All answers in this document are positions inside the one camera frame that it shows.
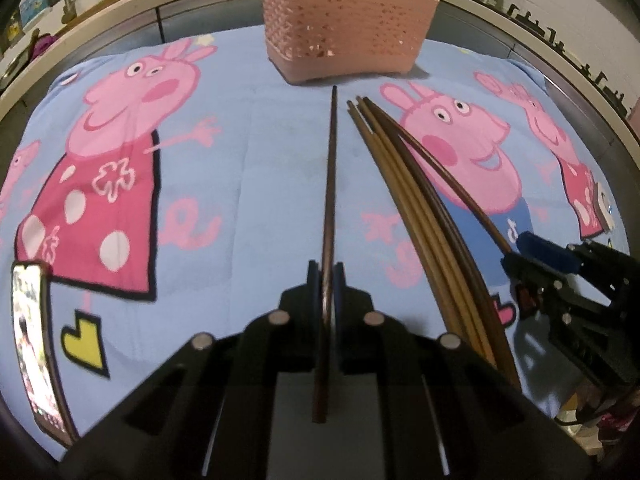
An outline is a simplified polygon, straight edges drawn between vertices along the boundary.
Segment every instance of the cartoon smile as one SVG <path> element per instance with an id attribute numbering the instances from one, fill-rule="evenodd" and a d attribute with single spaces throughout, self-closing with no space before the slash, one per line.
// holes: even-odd
<path id="1" fill-rule="evenodd" d="M 536 128 L 538 129 L 538 131 L 540 132 L 540 134 L 542 134 L 542 135 L 543 135 L 543 136 L 544 136 L 544 137 L 545 137 L 549 142 L 551 142 L 554 146 L 557 146 L 557 145 L 558 145 L 558 136 L 557 136 L 557 135 L 556 135 L 556 136 L 554 136 L 554 138 L 553 138 L 553 139 L 552 139 L 551 137 L 549 137 L 549 136 L 546 134 L 546 129 L 541 128 L 541 127 L 540 127 L 540 124 L 538 124 L 538 118 L 537 118 L 537 117 L 534 117 L 534 118 L 533 118 L 533 122 L 535 123 Z"/>
<path id="2" fill-rule="evenodd" d="M 86 119 L 84 120 L 84 125 L 83 125 L 84 129 L 88 132 L 94 132 L 95 130 L 100 130 L 101 128 L 104 128 L 107 124 L 113 123 L 113 121 L 115 121 L 118 117 L 120 117 L 126 110 L 127 110 L 126 108 L 123 108 L 117 114 L 115 114 L 111 119 L 103 122 L 102 124 L 98 124 L 97 126 L 93 126 L 89 122 L 91 118 L 94 116 L 94 113 L 91 112 L 89 115 L 87 115 Z"/>
<path id="3" fill-rule="evenodd" d="M 489 155 L 482 158 L 470 158 L 469 160 L 479 168 L 487 171 L 499 171 L 502 168 L 502 157 L 495 147 Z"/>

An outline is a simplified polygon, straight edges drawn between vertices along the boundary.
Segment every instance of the cartoon pig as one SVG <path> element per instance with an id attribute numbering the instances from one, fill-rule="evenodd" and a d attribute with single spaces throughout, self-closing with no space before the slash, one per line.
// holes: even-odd
<path id="1" fill-rule="evenodd" d="M 416 83 L 409 85 L 419 99 L 395 84 L 384 84 L 380 91 L 404 111 L 402 126 L 462 184 L 515 248 L 518 233 L 532 227 L 529 209 L 522 198 L 520 175 L 500 148 L 510 126 L 475 104 Z M 436 186 L 454 221 L 462 227 L 487 284 L 505 283 L 507 277 L 500 266 L 498 248 L 449 185 L 417 153 L 414 156 Z"/>
<path id="2" fill-rule="evenodd" d="M 24 170 L 26 170 L 33 162 L 33 159 L 38 154 L 39 149 L 40 141 L 34 140 L 28 146 L 18 148 L 15 152 L 14 158 L 12 158 L 11 165 L 9 166 L 9 171 L 6 174 L 4 184 L 2 184 L 2 191 L 0 191 L 0 222 L 6 215 L 9 199 L 11 198 L 11 193 L 14 190 L 15 184 L 24 173 Z"/>
<path id="3" fill-rule="evenodd" d="M 566 132 L 547 114 L 540 101 L 532 97 L 524 86 L 507 86 L 495 77 L 480 72 L 476 80 L 493 94 L 520 106 L 527 115 L 533 134 L 556 156 L 562 174 L 567 201 L 573 208 L 580 226 L 580 238 L 590 238 L 604 231 L 594 207 L 594 182 L 591 170 L 575 154 Z"/>
<path id="4" fill-rule="evenodd" d="M 194 64 L 216 50 L 169 44 L 98 81 L 66 138 L 66 153 L 18 226 L 16 258 L 48 262 L 52 278 L 154 300 L 160 153 L 187 139 L 209 146 L 205 121 L 160 144 L 157 128 L 198 85 Z"/>

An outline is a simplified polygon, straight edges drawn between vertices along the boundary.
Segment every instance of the gas stove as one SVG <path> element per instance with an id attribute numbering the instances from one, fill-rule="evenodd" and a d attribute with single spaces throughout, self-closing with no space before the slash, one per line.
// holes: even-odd
<path id="1" fill-rule="evenodd" d="M 591 67 L 588 64 L 578 64 L 574 59 L 567 55 L 567 52 L 564 48 L 564 43 L 562 41 L 556 41 L 556 31 L 550 27 L 547 27 L 546 30 L 540 27 L 540 22 L 538 20 L 533 21 L 531 19 L 531 13 L 526 11 L 525 14 L 518 14 L 519 11 L 515 4 L 511 4 L 507 13 L 502 13 L 505 17 L 509 18 L 512 22 L 517 23 L 519 26 L 530 32 L 531 34 L 537 36 L 541 41 L 548 44 L 553 50 L 555 50 L 560 56 L 562 56 L 567 62 L 575 67 L 575 69 L 580 72 L 587 80 L 593 85 L 594 88 L 600 92 L 603 97 L 611 104 L 613 109 L 617 112 L 617 114 L 626 120 L 627 115 L 629 114 L 629 110 L 623 104 L 623 99 L 625 95 L 623 93 L 619 94 L 619 92 L 613 91 L 608 86 L 600 86 L 602 81 L 607 81 L 607 76 L 604 72 L 600 72 L 596 77 L 591 75 Z"/>

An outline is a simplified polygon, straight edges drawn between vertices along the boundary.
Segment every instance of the yellow star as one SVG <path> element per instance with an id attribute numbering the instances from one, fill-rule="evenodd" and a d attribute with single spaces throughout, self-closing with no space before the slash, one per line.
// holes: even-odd
<path id="1" fill-rule="evenodd" d="M 199 46 L 209 46 L 214 41 L 216 41 L 216 38 L 213 37 L 213 34 L 205 34 L 204 36 L 198 36 L 195 43 Z"/>

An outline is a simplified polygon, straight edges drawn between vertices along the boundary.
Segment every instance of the cartoon pig face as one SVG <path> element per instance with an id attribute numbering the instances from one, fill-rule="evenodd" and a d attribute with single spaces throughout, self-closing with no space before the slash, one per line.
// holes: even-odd
<path id="1" fill-rule="evenodd" d="M 475 76 L 488 91 L 523 108 L 531 131 L 555 156 L 572 164 L 580 163 L 566 132 L 556 125 L 540 101 L 531 96 L 524 86 L 507 86 L 495 77 L 480 72 L 476 72 Z"/>
<path id="2" fill-rule="evenodd" d="M 520 177 L 499 145 L 510 126 L 474 104 L 433 91 L 415 83 L 415 100 L 399 86 L 385 84 L 382 95 L 404 110 L 402 126 L 449 172 L 488 214 L 505 212 L 520 199 Z M 451 188 L 420 156 L 429 178 L 452 202 L 466 207 Z"/>
<path id="3" fill-rule="evenodd" d="M 16 182 L 18 182 L 18 179 L 20 179 L 20 176 L 24 173 L 24 170 L 27 169 L 28 165 L 32 163 L 39 149 L 40 141 L 34 140 L 27 147 L 15 152 L 14 158 L 12 158 L 11 165 L 9 166 L 9 171 L 6 174 L 2 191 L 0 191 L 0 205 L 4 205 L 9 199 Z"/>
<path id="4" fill-rule="evenodd" d="M 196 89 L 194 62 L 216 51 L 208 46 L 183 55 L 190 44 L 190 38 L 176 41 L 159 57 L 142 57 L 90 88 L 84 96 L 89 109 L 69 134 L 67 152 L 99 155 L 155 130 Z"/>

